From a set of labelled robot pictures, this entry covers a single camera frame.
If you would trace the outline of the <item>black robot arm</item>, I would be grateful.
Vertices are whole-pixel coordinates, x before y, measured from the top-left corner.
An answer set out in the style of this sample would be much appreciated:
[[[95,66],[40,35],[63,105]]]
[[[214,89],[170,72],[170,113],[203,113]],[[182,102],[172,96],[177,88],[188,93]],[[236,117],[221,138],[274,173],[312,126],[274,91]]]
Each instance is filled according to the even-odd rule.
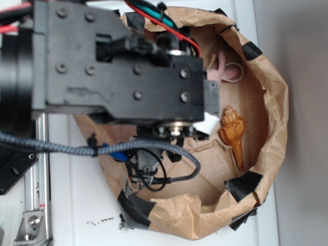
[[[126,27],[115,11],[85,1],[29,1],[1,11],[1,194],[40,153],[82,156],[139,151],[184,156],[195,170],[156,178],[161,164],[140,161],[134,181],[166,185],[194,178],[200,163],[182,148],[186,137],[207,139],[217,120],[217,85],[208,80],[198,44],[162,14],[156,42]],[[133,141],[85,147],[37,140],[45,113],[86,115],[98,124],[134,125]]]

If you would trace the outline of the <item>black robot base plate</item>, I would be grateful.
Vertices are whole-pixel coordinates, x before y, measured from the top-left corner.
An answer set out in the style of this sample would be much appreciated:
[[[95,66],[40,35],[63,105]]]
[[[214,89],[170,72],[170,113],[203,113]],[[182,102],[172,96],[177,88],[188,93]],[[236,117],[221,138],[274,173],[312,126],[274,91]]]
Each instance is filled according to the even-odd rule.
[[[6,195],[37,160],[35,152],[1,146],[1,195]]]

